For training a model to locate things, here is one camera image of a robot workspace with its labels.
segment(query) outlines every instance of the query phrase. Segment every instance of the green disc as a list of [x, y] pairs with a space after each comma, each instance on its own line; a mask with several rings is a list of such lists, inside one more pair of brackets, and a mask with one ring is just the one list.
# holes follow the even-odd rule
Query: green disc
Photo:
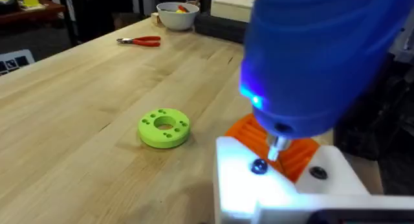
[[156, 109], [141, 118], [138, 134], [148, 146], [163, 149], [176, 147], [188, 139], [190, 120], [175, 109]]

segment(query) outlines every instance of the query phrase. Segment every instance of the hole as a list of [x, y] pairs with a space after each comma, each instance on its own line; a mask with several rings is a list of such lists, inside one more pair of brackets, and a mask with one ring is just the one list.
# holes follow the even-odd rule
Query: hole
[[158, 117], [154, 120], [154, 126], [161, 130], [171, 129], [175, 125], [172, 117]]
[[289, 125], [286, 125], [286, 124], [276, 123], [274, 125], [274, 128], [276, 128], [276, 130], [278, 130], [279, 132], [282, 132], [282, 133], [291, 133], [291, 132], [293, 132], [292, 127], [290, 127]]

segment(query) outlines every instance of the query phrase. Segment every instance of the red-handled pliers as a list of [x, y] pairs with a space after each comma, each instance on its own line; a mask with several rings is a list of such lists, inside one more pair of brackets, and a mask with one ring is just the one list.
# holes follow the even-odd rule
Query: red-handled pliers
[[139, 38], [122, 38], [117, 39], [118, 43], [126, 43], [126, 44], [135, 44], [135, 45], [141, 45], [141, 46], [147, 46], [147, 47], [159, 47], [161, 43], [159, 42], [161, 40], [160, 36], [144, 36]]

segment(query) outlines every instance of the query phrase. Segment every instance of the screw head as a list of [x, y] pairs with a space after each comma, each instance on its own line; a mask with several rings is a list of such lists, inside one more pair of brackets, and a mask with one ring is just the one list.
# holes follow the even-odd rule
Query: screw head
[[309, 169], [309, 173], [317, 179], [327, 179], [328, 173], [320, 166], [313, 166]]
[[251, 171], [257, 175], [263, 175], [267, 172], [267, 162], [263, 159], [254, 160]]

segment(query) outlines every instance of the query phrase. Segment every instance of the wood grain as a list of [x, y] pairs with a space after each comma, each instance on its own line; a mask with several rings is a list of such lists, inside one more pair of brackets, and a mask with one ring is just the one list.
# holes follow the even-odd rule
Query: wood grain
[[[147, 35], [161, 47], [115, 41]], [[213, 223], [215, 138], [251, 112], [242, 57], [145, 20], [0, 77], [0, 223]], [[187, 143], [136, 137], [160, 107], [190, 118]]]

